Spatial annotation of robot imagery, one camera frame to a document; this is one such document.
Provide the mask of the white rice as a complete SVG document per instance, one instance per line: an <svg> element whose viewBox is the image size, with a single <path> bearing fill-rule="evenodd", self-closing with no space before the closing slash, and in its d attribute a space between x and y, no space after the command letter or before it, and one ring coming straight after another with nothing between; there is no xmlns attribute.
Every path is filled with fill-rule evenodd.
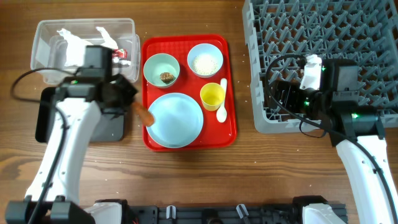
<svg viewBox="0 0 398 224"><path fill-rule="evenodd" d="M218 71L218 62L210 54L196 56L192 62L193 70L203 76L210 76Z"/></svg>

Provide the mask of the red snack wrapper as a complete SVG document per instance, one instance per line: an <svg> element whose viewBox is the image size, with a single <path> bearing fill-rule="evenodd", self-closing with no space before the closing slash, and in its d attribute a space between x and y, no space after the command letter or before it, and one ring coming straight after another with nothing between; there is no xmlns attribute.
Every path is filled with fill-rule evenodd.
<svg viewBox="0 0 398 224"><path fill-rule="evenodd" d="M118 59L127 59L128 52L126 49L114 49L112 53L113 58L118 58Z"/></svg>

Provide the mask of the mint green bowl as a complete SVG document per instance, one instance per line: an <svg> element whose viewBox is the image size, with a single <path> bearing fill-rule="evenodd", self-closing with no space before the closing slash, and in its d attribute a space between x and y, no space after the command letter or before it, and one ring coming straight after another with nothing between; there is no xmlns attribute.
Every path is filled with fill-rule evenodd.
<svg viewBox="0 0 398 224"><path fill-rule="evenodd" d="M160 80L160 74L163 72L171 73L175 78L172 82L166 84ZM144 78L157 88L171 87L180 75L180 64L177 59L169 54L160 53L149 57L143 68Z"/></svg>

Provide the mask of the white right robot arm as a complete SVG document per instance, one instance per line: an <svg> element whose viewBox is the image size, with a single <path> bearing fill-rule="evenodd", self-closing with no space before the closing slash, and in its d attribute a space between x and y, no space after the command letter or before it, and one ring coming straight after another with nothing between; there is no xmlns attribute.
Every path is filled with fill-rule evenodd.
<svg viewBox="0 0 398 224"><path fill-rule="evenodd" d="M273 68L291 58L301 62L302 81L272 81ZM266 70L264 98L269 106L329 135L348 175L361 223L397 223L397 190L385 129L377 109L359 103L358 76L353 60L283 55Z"/></svg>

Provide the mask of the yellow plastic cup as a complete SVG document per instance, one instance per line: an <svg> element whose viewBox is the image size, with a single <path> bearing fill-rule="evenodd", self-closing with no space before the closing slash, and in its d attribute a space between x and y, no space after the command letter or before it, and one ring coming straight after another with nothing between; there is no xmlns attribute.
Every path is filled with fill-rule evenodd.
<svg viewBox="0 0 398 224"><path fill-rule="evenodd" d="M200 90L200 99L204 109L216 111L224 102L225 91L218 83L207 83Z"/></svg>

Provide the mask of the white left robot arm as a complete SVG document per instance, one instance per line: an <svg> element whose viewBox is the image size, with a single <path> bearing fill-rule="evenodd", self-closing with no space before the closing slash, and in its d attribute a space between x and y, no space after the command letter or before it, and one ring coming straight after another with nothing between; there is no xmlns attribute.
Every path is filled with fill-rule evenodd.
<svg viewBox="0 0 398 224"><path fill-rule="evenodd" d="M22 201L6 208L7 223L132 223L126 200L79 206L81 168L91 137L105 112L124 111L137 90L122 75L110 80L66 77L55 89L52 133L34 181Z"/></svg>

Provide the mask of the brown food scrap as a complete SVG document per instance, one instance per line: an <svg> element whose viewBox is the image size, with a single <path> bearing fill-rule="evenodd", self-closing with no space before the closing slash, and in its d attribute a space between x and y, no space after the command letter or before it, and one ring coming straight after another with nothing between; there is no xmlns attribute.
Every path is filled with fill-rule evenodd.
<svg viewBox="0 0 398 224"><path fill-rule="evenodd" d="M163 72L160 74L160 80L166 84L172 82L174 78L175 77L169 72Z"/></svg>

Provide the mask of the white napkin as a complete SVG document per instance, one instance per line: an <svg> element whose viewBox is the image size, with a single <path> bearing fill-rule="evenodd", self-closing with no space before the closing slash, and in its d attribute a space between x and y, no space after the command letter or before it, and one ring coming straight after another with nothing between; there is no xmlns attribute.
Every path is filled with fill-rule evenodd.
<svg viewBox="0 0 398 224"><path fill-rule="evenodd" d="M101 34L103 38L103 43L100 44L103 47L107 47L110 49L120 49L116 41L109 35L104 27L96 27L96 30ZM62 28L57 31L66 41L67 41L67 50L66 50L66 67L81 67L83 65L85 48L87 45L93 45L93 43L81 39L78 36L73 35L69 30ZM131 62L128 59L118 59L113 58L113 63L119 63L121 65L131 65Z"/></svg>

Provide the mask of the orange carrot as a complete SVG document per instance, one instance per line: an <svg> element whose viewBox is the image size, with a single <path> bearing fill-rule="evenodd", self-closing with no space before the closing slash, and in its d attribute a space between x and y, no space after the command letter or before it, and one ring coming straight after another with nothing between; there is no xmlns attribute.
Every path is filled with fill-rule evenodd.
<svg viewBox="0 0 398 224"><path fill-rule="evenodd" d="M155 118L152 113L149 112L147 108L145 108L140 102L133 102L132 108L135 114L138 115L142 124L144 126L152 126L155 122Z"/></svg>

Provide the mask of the light blue bowl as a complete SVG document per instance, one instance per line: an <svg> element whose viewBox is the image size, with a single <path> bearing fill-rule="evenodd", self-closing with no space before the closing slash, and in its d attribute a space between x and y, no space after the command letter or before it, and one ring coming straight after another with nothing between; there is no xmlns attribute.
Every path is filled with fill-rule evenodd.
<svg viewBox="0 0 398 224"><path fill-rule="evenodd" d="M221 70L223 61L221 50L208 43L195 45L187 55L188 67L201 78L210 78L216 75Z"/></svg>

